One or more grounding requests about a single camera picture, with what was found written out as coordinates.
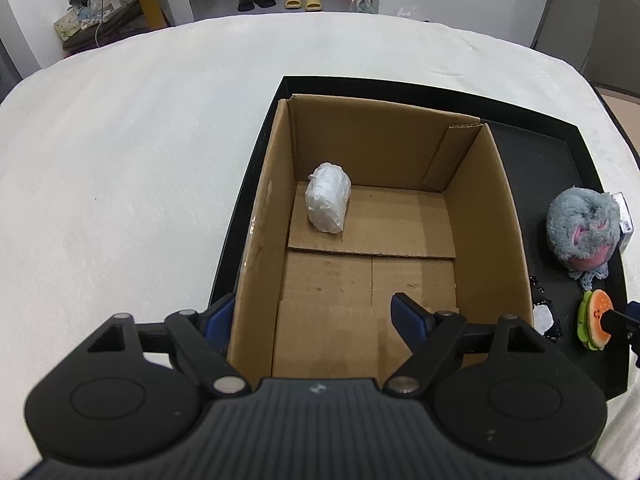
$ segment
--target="pair of yellow slippers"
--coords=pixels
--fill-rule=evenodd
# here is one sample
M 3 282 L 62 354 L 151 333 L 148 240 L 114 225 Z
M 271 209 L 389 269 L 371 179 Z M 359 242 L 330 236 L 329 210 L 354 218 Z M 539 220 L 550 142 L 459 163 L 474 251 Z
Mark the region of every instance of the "pair of yellow slippers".
M 284 4 L 285 9 L 301 9 L 302 8 L 302 0 L 287 0 Z M 305 2 L 305 10 L 309 12 L 314 10 L 322 10 L 322 3 L 320 0 L 306 0 Z

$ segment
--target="pair of black slippers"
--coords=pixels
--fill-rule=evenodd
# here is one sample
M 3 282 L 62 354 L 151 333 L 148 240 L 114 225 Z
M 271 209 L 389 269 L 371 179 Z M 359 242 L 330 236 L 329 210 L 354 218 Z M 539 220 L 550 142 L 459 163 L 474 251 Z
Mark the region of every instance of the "pair of black slippers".
M 247 12 L 248 10 L 255 9 L 256 5 L 258 7 L 266 9 L 267 7 L 273 7 L 275 4 L 276 0 L 239 0 L 238 10 L 240 12 Z

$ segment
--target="open cardboard box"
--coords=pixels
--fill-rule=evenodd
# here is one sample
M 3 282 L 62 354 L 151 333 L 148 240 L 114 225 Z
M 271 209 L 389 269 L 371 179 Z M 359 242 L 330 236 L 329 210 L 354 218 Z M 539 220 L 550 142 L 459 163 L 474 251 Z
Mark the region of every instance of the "open cardboard box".
M 344 231 L 306 218 L 308 176 L 340 165 Z M 347 97 L 278 103 L 239 275 L 228 359 L 268 376 L 374 377 L 410 355 L 390 320 L 405 292 L 470 322 L 531 320 L 520 227 L 491 131 L 478 118 Z

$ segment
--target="white tablecloth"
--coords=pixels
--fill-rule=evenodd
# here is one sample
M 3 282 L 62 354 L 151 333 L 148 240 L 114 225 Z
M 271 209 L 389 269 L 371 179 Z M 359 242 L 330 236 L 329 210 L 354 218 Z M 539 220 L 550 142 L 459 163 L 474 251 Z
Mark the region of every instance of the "white tablecloth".
M 118 311 L 161 320 L 207 305 L 242 176 L 283 75 L 404 81 L 480 94 L 576 124 L 602 184 L 640 218 L 640 173 L 587 82 L 564 62 L 436 23 L 361 14 L 236 16 L 74 56 L 0 105 L 0 478 L 38 455 L 30 388 Z M 640 235 L 623 255 L 640 298 Z M 640 401 L 610 403 L 596 451 L 640 474 Z

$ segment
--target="fluffy gray toy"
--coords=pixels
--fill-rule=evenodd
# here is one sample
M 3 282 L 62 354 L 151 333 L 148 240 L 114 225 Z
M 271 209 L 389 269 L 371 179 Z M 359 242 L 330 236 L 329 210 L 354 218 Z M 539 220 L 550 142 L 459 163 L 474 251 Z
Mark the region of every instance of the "fluffy gray toy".
M 546 239 L 569 277 L 591 290 L 593 279 L 609 275 L 620 240 L 620 208 L 609 193 L 572 187 L 559 194 L 546 214 Z

